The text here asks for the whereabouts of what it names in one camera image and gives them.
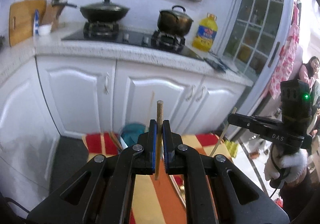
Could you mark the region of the white gloved hand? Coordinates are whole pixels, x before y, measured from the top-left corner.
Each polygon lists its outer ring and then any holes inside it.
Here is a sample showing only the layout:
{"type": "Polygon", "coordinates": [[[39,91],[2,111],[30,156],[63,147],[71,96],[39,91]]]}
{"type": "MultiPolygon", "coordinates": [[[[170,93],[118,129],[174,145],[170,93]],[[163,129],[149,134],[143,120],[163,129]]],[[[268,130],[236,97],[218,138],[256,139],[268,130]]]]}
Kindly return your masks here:
{"type": "Polygon", "coordinates": [[[306,176],[308,153],[299,149],[294,154],[285,155],[282,147],[271,145],[270,155],[265,164],[265,180],[270,181],[280,178],[280,170],[289,169],[286,183],[293,183],[302,180],[306,176]]]}

